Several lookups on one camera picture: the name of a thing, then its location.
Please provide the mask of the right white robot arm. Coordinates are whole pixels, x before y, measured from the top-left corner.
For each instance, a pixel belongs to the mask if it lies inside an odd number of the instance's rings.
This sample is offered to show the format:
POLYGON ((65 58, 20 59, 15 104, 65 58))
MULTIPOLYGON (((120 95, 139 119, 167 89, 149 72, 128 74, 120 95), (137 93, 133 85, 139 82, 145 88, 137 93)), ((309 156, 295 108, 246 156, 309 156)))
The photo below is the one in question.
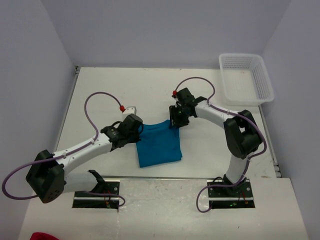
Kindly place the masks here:
POLYGON ((233 197, 241 191, 240 183, 244 180, 252 157, 261 144, 265 144, 253 115, 248 110, 241 112, 214 106, 203 97, 194 97, 188 88, 173 91, 175 104, 169 107, 171 128, 187 126, 190 117, 207 120, 224 130, 226 145, 231 153, 230 163, 223 176, 223 191, 233 197))

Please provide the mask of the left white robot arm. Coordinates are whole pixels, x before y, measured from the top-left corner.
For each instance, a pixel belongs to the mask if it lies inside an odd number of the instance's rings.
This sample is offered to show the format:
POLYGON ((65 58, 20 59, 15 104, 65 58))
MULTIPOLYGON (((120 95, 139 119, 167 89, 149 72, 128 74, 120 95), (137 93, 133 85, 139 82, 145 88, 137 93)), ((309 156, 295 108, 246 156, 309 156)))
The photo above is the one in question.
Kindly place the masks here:
POLYGON ((116 198, 117 194, 104 193, 106 182, 97 171, 74 173, 73 170, 100 155, 137 143, 143 129, 142 119, 129 114, 123 121, 104 127, 88 142, 55 153, 43 150, 32 163, 26 181, 44 204, 68 192, 116 198))

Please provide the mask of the blue t shirt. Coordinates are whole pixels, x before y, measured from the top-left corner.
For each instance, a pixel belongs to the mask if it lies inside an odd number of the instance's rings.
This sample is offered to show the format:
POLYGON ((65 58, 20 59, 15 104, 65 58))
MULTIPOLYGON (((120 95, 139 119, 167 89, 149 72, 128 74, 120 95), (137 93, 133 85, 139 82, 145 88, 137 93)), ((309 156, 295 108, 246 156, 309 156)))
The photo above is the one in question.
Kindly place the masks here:
POLYGON ((140 168, 178 162, 183 155, 180 146, 180 130, 170 127, 170 120, 157 124, 145 124, 136 143, 140 168))

